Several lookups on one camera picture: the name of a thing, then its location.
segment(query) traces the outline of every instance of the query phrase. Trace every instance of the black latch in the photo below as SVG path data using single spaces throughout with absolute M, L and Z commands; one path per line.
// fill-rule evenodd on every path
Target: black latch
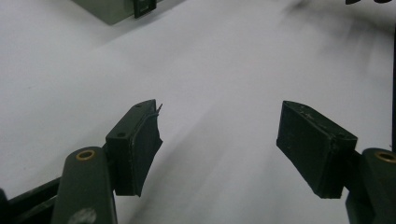
M 134 17 L 137 19 L 157 7 L 157 0 L 134 0 Z

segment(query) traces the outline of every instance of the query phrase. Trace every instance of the black clip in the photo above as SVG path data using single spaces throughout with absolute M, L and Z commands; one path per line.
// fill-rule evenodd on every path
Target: black clip
M 157 7 L 157 0 L 134 0 L 134 17 L 137 19 Z

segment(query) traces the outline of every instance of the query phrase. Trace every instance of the white surface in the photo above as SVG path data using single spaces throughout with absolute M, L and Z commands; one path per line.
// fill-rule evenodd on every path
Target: white surface
M 294 4 L 165 0 L 107 26 L 71 1 L 2 0 L 1 188 L 59 176 L 155 98 L 164 143 L 143 196 L 116 198 L 120 223 L 348 223 L 347 190 L 319 199 L 276 147 L 281 103 L 314 107 L 358 151 L 390 149 L 393 34 Z

